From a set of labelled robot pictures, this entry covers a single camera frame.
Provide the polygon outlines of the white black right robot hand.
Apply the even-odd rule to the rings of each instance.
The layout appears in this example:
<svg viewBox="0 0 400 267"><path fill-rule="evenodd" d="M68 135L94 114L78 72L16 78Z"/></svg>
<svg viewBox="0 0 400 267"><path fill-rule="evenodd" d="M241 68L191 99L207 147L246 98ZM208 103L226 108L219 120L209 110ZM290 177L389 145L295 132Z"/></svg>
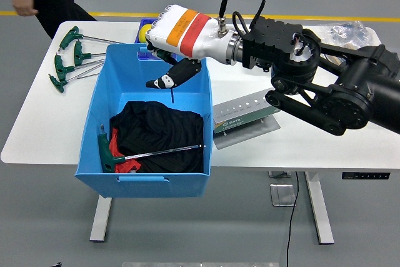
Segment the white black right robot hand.
<svg viewBox="0 0 400 267"><path fill-rule="evenodd" d="M213 58L233 65L241 60L238 32L217 19L177 4L169 5L145 33L147 49L171 65L166 74L146 83L155 89L176 88L202 68L201 60Z"/></svg>

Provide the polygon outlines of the person's left hand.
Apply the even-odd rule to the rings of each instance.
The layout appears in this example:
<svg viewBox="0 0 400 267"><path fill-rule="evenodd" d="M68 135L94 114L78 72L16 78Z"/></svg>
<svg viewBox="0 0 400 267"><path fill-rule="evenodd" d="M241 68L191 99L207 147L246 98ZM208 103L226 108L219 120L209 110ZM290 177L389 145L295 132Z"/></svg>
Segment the person's left hand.
<svg viewBox="0 0 400 267"><path fill-rule="evenodd" d="M23 17L35 16L39 12L34 8L34 0L12 0L12 6L16 14Z"/></svg>

